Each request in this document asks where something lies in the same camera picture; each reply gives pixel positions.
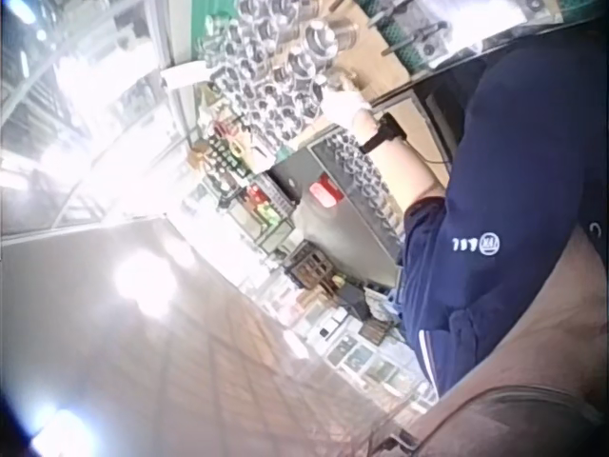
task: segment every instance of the wall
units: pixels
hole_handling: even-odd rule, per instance
[[[336,455],[383,420],[201,259],[172,264],[164,320],[120,298],[116,266],[176,236],[157,220],[4,248],[3,389],[28,433],[64,407],[102,457]]]

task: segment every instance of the person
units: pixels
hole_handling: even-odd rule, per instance
[[[496,349],[410,425],[406,455],[609,455],[607,322],[606,270],[575,228]]]
[[[502,58],[470,101],[446,189],[407,140],[369,152],[405,209],[402,332],[441,397],[518,323],[578,227],[606,268],[606,62],[583,44]],[[326,118],[360,145],[379,128],[369,108],[324,91]]]

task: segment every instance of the logo on jacket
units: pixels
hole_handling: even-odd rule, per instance
[[[482,255],[495,255],[500,245],[499,236],[495,233],[489,231],[480,237],[479,248]]]
[[[501,243],[499,236],[492,232],[486,232],[479,238],[453,238],[453,250],[476,252],[478,249],[482,255],[495,255],[499,251]]]

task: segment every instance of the pipe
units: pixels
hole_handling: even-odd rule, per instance
[[[316,59],[300,47],[292,48],[287,55],[287,67],[293,72],[296,79],[311,80],[316,74],[331,66],[331,60]]]
[[[280,28],[269,18],[263,19],[256,26],[256,31],[258,38],[270,52],[275,52],[279,46],[295,40],[300,34],[300,28]]]
[[[348,19],[316,19],[304,30],[304,47],[314,58],[327,61],[355,46],[357,26]]]

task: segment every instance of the white stripe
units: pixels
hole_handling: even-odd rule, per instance
[[[429,380],[434,387],[434,390],[438,392],[436,388],[436,380],[434,378],[434,373],[431,370],[431,361],[429,359],[429,352],[427,351],[427,342],[425,341],[425,330],[419,330],[419,347],[421,348],[422,360],[425,363],[425,370],[429,375]]]

